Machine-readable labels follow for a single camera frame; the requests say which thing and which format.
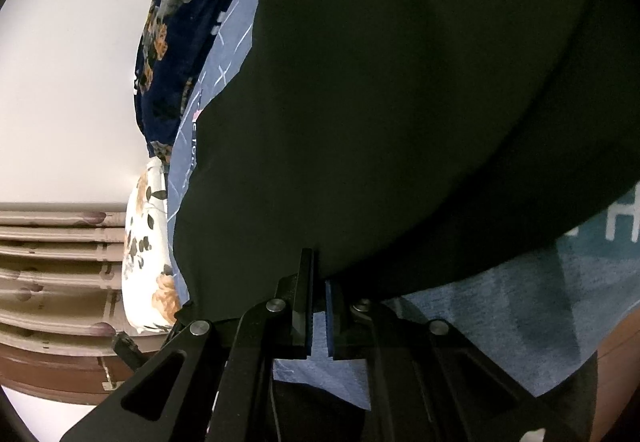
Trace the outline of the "white floral pillow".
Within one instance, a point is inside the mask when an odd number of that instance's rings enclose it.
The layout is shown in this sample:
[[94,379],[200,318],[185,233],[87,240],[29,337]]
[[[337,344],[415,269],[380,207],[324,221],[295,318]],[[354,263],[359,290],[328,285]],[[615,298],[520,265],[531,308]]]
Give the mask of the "white floral pillow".
[[181,304],[167,228],[165,166],[153,157],[144,167],[126,209],[122,303],[137,331],[169,332]]

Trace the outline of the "beige curtain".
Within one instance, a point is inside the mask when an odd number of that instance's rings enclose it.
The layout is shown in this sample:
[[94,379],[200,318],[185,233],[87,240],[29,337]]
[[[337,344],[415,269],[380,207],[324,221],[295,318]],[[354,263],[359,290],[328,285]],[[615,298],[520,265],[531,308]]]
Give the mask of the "beige curtain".
[[122,206],[1,207],[1,383],[94,405],[155,354],[176,300],[131,276]]

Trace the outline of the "navy dog print blanket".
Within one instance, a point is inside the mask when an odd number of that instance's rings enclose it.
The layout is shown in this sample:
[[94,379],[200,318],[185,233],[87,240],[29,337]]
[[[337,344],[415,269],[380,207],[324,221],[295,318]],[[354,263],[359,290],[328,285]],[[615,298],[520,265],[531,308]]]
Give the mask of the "navy dog print blanket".
[[152,0],[134,69],[134,110],[150,157],[170,163],[217,27],[232,0]]

